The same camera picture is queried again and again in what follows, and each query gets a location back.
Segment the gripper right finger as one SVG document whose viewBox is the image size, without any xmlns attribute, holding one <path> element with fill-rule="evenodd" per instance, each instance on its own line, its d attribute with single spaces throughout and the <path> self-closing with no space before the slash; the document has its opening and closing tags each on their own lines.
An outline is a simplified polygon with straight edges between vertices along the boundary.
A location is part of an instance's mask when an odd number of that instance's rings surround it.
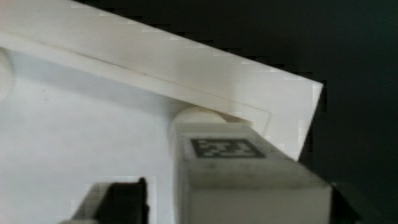
<svg viewBox="0 0 398 224">
<path fill-rule="evenodd" d="M 348 183 L 332 183 L 328 224 L 378 224 L 380 214 Z"/>
</svg>

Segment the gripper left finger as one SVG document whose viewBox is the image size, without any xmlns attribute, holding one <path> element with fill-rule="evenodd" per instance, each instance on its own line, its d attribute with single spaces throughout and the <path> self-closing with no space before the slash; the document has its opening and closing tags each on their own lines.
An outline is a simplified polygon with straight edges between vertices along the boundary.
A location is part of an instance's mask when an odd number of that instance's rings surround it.
<svg viewBox="0 0 398 224">
<path fill-rule="evenodd" d="M 149 224 L 145 178 L 97 183 L 70 218 L 58 224 Z"/>
</svg>

